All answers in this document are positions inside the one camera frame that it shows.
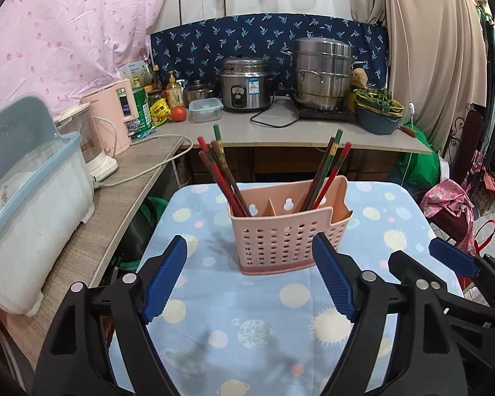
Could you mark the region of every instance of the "white blender base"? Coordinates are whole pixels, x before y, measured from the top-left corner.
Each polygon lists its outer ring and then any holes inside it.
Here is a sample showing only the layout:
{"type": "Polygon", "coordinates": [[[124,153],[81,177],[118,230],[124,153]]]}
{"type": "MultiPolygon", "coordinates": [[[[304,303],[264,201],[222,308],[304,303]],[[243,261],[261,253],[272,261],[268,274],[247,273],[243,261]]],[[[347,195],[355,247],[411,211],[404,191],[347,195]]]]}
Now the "white blender base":
{"type": "Polygon", "coordinates": [[[117,161],[101,152],[86,164],[86,169],[96,182],[100,182],[117,170],[117,161]]]}

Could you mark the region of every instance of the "stainless steel pot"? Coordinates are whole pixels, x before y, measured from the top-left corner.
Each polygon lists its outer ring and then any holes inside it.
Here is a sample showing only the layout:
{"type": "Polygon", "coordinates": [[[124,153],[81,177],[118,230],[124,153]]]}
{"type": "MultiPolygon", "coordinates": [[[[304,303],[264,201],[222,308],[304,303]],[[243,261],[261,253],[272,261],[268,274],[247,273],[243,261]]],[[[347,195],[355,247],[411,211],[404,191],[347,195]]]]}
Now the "stainless steel pot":
{"type": "Polygon", "coordinates": [[[261,58],[227,58],[222,69],[222,101],[230,111],[256,111],[268,107],[269,63],[261,58]]]}
{"type": "Polygon", "coordinates": [[[183,90],[183,103],[185,107],[189,107],[191,101],[204,100],[215,96],[214,85],[211,83],[200,83],[200,80],[195,80],[194,85],[188,86],[183,90]]]}
{"type": "Polygon", "coordinates": [[[352,48],[346,43],[322,37],[295,40],[296,100],[312,109],[338,109],[350,87],[352,63],[352,48]]]}

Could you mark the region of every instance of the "basket hole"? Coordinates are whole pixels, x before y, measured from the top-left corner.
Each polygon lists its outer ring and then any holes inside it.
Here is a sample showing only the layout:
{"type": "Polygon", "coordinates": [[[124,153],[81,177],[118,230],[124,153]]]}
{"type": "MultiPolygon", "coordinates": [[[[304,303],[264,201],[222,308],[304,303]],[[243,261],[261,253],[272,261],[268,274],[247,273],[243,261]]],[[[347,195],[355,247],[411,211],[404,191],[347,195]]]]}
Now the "basket hole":
{"type": "Polygon", "coordinates": [[[286,202],[284,203],[284,205],[282,207],[286,211],[293,209],[293,201],[291,200],[291,198],[286,199],[286,202]]]}

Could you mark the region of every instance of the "yellow soap bottle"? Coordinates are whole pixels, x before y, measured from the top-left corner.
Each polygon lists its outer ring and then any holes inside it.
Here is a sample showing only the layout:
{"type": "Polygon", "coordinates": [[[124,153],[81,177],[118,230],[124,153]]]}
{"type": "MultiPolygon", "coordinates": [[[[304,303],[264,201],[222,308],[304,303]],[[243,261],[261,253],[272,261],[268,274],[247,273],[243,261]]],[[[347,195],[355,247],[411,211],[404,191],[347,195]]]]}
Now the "yellow soap bottle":
{"type": "Polygon", "coordinates": [[[183,105],[183,94],[182,87],[174,78],[174,71],[169,71],[169,74],[169,84],[165,87],[165,91],[167,92],[167,104],[172,110],[177,105],[183,105]]]}

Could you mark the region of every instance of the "rice cooker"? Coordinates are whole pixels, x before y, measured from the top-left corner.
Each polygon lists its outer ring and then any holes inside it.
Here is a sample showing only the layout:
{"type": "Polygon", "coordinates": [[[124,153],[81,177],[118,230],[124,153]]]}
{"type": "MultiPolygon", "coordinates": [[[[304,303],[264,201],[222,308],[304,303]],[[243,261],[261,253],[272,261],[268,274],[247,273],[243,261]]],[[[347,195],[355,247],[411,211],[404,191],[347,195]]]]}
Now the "rice cooker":
{"type": "Polygon", "coordinates": [[[252,112],[271,104],[269,63],[261,58],[227,58],[222,69],[224,108],[252,112]]]}

